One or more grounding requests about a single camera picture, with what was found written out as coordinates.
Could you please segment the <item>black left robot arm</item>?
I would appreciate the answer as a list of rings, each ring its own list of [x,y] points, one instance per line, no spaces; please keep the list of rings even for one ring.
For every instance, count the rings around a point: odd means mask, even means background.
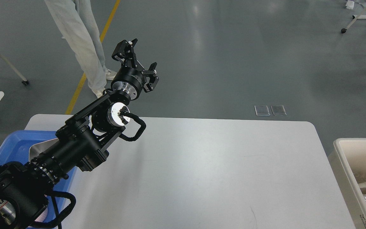
[[[68,179],[73,168],[93,171],[109,156],[107,148],[117,139],[136,141],[146,123],[131,113],[128,104],[142,91],[156,87],[159,78],[154,62],[145,69],[134,51],[138,39],[122,40],[112,58],[121,67],[101,97],[66,120],[52,146],[26,164],[0,165],[0,229],[60,227],[77,202],[54,186]]]

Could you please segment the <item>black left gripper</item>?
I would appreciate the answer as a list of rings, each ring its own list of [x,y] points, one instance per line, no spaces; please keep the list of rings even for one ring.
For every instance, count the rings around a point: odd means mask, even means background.
[[[146,93],[153,91],[159,81],[156,71],[157,62],[152,63],[148,70],[144,70],[138,62],[134,52],[137,42],[137,38],[131,41],[123,40],[116,45],[112,54],[112,59],[119,61],[122,66],[111,82],[111,89],[122,90],[132,101],[140,96],[142,90]]]

